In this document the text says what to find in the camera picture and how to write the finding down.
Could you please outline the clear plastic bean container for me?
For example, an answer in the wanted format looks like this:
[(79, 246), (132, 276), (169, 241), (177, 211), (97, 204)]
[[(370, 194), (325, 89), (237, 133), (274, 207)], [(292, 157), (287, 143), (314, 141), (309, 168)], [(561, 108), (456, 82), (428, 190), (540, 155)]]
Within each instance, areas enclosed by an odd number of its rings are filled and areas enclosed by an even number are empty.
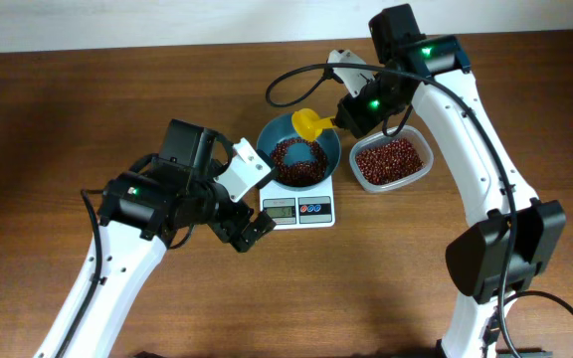
[(405, 126), (394, 138), (373, 134), (356, 143), (350, 167), (362, 188), (383, 193), (409, 185), (432, 168), (434, 154), (419, 130)]

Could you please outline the red adzuki beans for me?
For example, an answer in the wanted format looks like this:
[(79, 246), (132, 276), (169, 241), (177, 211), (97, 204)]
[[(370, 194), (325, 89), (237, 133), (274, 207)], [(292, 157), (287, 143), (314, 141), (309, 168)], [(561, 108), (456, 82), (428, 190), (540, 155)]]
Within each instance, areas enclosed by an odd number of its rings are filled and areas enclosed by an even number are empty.
[[(280, 142), (270, 157), (278, 167), (278, 181), (291, 187), (317, 184), (325, 177), (330, 163), (317, 142), (299, 137)], [(362, 176), (374, 185), (397, 181), (424, 167), (424, 162), (407, 139), (362, 150), (355, 160)]]

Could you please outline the yellow plastic measuring scoop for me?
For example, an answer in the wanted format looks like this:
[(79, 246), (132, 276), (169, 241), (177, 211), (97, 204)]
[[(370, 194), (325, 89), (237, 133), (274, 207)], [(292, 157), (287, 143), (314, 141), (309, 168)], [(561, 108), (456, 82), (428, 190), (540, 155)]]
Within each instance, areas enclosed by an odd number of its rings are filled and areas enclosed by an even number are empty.
[(313, 142), (324, 130), (336, 128), (334, 117), (320, 117), (313, 109), (303, 108), (291, 116), (291, 124), (302, 139)]

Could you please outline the blue plastic bowl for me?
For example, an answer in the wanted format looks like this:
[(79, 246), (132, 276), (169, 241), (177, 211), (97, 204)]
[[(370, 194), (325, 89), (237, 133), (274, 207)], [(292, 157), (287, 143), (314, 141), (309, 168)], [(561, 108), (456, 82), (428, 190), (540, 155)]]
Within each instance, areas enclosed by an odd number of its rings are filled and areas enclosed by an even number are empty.
[(259, 135), (257, 148), (276, 164), (275, 183), (302, 191), (334, 174), (341, 158), (341, 144), (333, 129), (324, 129), (314, 141), (306, 141), (296, 133), (291, 117), (287, 113), (270, 121)]

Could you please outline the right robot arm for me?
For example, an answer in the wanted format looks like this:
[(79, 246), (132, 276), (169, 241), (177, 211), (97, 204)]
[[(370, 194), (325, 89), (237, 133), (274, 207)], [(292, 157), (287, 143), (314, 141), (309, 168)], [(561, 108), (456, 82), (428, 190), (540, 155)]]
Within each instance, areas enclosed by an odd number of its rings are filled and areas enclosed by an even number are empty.
[(439, 357), (493, 357), (499, 304), (512, 304), (547, 268), (566, 224), (515, 169), (479, 99), (471, 62), (454, 36), (429, 39), (408, 4), (369, 22), (383, 71), (348, 70), (335, 118), (361, 138), (411, 107), (434, 136), (455, 179), (468, 229), (446, 248), (458, 297)]

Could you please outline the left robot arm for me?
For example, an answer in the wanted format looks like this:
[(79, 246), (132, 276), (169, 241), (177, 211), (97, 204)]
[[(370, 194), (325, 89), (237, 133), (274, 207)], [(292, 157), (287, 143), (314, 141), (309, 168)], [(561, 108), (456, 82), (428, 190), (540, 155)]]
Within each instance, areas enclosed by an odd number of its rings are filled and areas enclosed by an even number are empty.
[(82, 198), (93, 238), (86, 260), (39, 357), (105, 357), (136, 296), (164, 255), (179, 248), (178, 231), (208, 226), (244, 253), (275, 227), (243, 198), (277, 176), (269, 155), (246, 140), (182, 120), (170, 121), (161, 148)]

